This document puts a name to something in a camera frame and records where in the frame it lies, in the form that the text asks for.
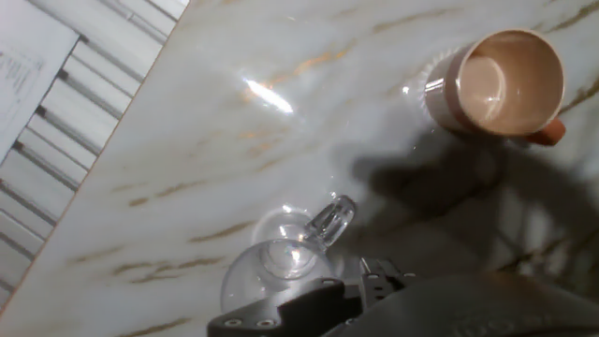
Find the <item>glass handle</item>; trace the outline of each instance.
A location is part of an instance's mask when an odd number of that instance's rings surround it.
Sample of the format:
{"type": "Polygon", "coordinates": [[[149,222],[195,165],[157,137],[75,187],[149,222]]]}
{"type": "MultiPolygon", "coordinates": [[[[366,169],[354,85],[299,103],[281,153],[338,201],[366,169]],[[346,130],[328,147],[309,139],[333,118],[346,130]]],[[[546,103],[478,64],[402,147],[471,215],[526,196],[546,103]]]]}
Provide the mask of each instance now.
{"type": "Polygon", "coordinates": [[[356,214],[356,203],[348,196],[336,197],[312,221],[306,224],[308,237],[305,241],[314,243],[321,251],[326,251],[339,239],[356,214]]]}

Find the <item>mug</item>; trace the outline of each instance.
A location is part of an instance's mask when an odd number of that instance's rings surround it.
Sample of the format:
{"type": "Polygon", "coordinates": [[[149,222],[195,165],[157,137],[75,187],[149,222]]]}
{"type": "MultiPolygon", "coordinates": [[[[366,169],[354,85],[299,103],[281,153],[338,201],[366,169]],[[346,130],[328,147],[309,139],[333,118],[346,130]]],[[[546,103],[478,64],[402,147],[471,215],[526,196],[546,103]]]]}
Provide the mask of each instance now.
{"type": "Polygon", "coordinates": [[[441,61],[424,88],[431,116],[443,127],[555,145],[564,75],[555,49],[537,33],[492,33],[441,61]]]}

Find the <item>tiled wall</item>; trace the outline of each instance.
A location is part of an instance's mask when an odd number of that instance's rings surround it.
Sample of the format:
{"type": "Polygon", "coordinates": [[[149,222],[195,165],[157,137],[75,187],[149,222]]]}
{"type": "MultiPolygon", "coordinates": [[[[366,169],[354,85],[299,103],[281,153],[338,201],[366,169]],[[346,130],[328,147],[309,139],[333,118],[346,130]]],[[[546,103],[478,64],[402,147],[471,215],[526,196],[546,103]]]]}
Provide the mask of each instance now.
{"type": "Polygon", "coordinates": [[[73,198],[185,0],[32,0],[81,34],[0,166],[0,305],[73,198]]]}

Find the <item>marble surface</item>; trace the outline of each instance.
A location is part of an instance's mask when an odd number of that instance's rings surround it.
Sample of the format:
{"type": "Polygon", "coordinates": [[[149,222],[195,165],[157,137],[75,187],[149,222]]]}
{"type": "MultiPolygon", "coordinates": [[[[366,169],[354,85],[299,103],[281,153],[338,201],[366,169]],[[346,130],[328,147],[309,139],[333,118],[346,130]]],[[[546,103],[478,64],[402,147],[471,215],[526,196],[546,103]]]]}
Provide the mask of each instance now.
{"type": "Polygon", "coordinates": [[[0,335],[203,336],[266,214],[335,194],[359,211],[332,254],[596,295],[598,29],[597,0],[192,0],[0,335]],[[435,58],[508,27],[563,59],[555,148],[457,138],[414,108],[435,58]]]}

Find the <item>paper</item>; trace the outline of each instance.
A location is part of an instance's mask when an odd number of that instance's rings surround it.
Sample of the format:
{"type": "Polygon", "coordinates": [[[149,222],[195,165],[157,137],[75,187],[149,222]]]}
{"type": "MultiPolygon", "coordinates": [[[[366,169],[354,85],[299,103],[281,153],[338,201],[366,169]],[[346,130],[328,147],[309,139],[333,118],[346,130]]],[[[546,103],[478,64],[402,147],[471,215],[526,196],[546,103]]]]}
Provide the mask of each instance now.
{"type": "Polygon", "coordinates": [[[0,133],[16,116],[43,65],[40,56],[0,40],[0,133]]]}

